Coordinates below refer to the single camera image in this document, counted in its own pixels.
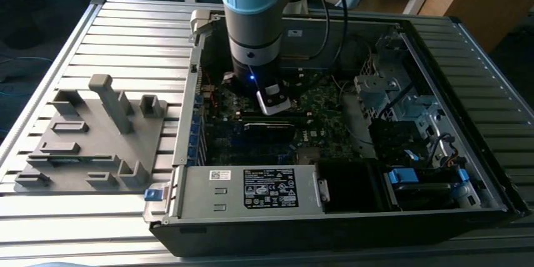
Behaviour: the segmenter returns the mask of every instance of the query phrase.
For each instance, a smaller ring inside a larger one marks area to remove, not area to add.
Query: white label
[[[230,170],[210,170],[211,181],[230,181],[233,178],[233,171]]]
[[[287,37],[302,37],[302,31],[290,29],[290,30],[287,31]]]

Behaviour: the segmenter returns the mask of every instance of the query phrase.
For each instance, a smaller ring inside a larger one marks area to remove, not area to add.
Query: wires
[[[349,134],[353,136],[353,138],[356,138],[356,139],[357,139],[360,142],[362,142],[364,144],[368,144],[368,145],[374,146],[374,144],[373,144],[372,142],[368,142],[368,141],[365,141],[365,140],[362,140],[362,139],[360,139],[360,138],[357,137],[357,135],[353,133],[353,131],[350,131],[348,125],[345,125],[345,128],[346,128]]]
[[[324,53],[324,50],[325,50],[325,47],[326,47],[326,43],[329,42],[329,37],[330,37],[330,34],[332,34],[332,14],[330,14],[330,12],[329,12],[329,8],[328,8],[328,6],[326,6],[326,0],[322,0],[322,2],[324,2],[324,10],[325,10],[325,13],[326,13],[326,31],[325,31],[325,39],[324,39],[324,44],[321,45],[321,48],[320,48],[320,50],[317,51],[317,53],[310,57],[310,59],[316,59],[322,53]]]
[[[426,168],[430,168],[433,166],[433,160],[434,160],[434,154],[436,151],[438,150],[438,145],[441,140],[449,138],[449,142],[453,143],[454,142],[454,137],[452,136],[450,133],[442,133],[438,137],[437,140],[433,143],[433,146],[430,147],[430,153],[429,153],[429,158],[426,159]]]
[[[346,36],[348,36],[348,30],[349,30],[348,0],[342,0],[342,5],[344,5],[344,33],[342,33],[342,40],[340,42],[340,47],[337,49],[337,53],[334,55],[333,61],[332,61],[330,66],[328,68],[328,73],[324,74],[324,76],[317,76],[316,79],[305,86],[305,88],[301,91],[301,93],[305,93],[308,90],[310,90],[310,88],[314,87],[321,82],[321,80],[325,78],[325,76],[330,75],[329,73],[333,73],[337,61],[340,59],[340,55],[342,54],[345,41],[346,41]]]
[[[332,78],[333,78],[334,83],[336,83],[337,87],[340,88],[340,90],[344,90],[344,89],[342,89],[342,86],[340,85],[338,81],[336,80],[334,75],[332,75]]]
[[[34,93],[29,93],[29,94],[11,94],[11,93],[0,92],[0,95],[11,96],[11,97],[23,97],[23,96],[30,96],[30,95],[33,95],[33,94],[34,94]]]
[[[37,59],[37,60],[41,60],[41,61],[47,61],[47,62],[50,62],[50,63],[54,63],[54,60],[47,59],[47,58],[42,58],[42,57],[39,57],[39,56],[22,56],[20,58],[14,58],[14,57],[7,56],[7,55],[4,55],[4,54],[3,54],[2,56],[6,56],[8,59],[4,60],[4,61],[2,61],[0,64],[7,63],[7,62],[11,62],[11,61],[15,61],[15,60],[20,60],[20,59],[27,59],[27,60]]]
[[[378,117],[377,117],[378,119],[381,119],[382,115],[385,115],[385,113],[390,110],[390,108],[393,108],[393,106],[397,105],[397,103],[401,101],[401,99],[410,92],[412,88],[414,88],[413,82],[404,88],[404,90],[400,92],[400,94],[397,94],[394,100],[390,101],[390,103],[384,107],[384,109],[381,110],[381,113],[378,114]]]
[[[457,147],[454,147],[453,143],[449,143],[449,147],[452,148],[452,150],[453,150],[454,152],[453,152],[453,155],[449,157],[449,159],[445,161],[445,163],[444,163],[444,165],[442,165],[442,168],[444,168],[444,167],[452,167],[452,166],[453,166],[454,160],[456,160],[456,159],[458,158],[458,156],[460,156],[460,151],[458,151]]]

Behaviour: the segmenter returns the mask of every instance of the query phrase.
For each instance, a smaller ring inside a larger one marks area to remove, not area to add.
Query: barcode sticker
[[[211,181],[230,181],[233,178],[233,171],[230,170],[210,170]]]

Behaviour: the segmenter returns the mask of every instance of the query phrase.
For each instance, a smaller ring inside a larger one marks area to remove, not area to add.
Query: motherboard
[[[300,77],[318,76],[301,71]],[[320,158],[353,158],[341,98],[352,82],[326,78],[292,100],[292,108],[265,116],[254,98],[205,81],[207,165],[312,164]]]

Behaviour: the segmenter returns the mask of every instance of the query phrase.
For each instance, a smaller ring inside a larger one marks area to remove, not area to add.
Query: blue plastic tab
[[[410,184],[420,182],[414,168],[396,168],[390,171],[389,177],[393,184]]]
[[[198,125],[193,125],[191,126],[191,133],[193,134],[199,134],[199,126]]]
[[[165,199],[165,191],[161,189],[145,190],[145,201],[162,201]]]
[[[199,142],[198,136],[191,136],[190,137],[190,145],[197,146],[199,144],[198,142]]]
[[[193,123],[195,123],[195,124],[201,123],[201,116],[197,114],[193,115]]]
[[[460,175],[460,178],[462,179],[462,181],[469,181],[469,173],[468,173],[468,170],[461,169],[461,170],[458,171],[458,175]]]
[[[412,158],[414,161],[420,161],[420,156],[418,156],[412,150],[405,149],[404,151],[405,151],[405,153],[409,154],[410,158]]]
[[[187,156],[189,156],[190,158],[197,158],[197,156],[198,156],[198,149],[194,148],[194,147],[190,147],[190,149],[187,150]]]

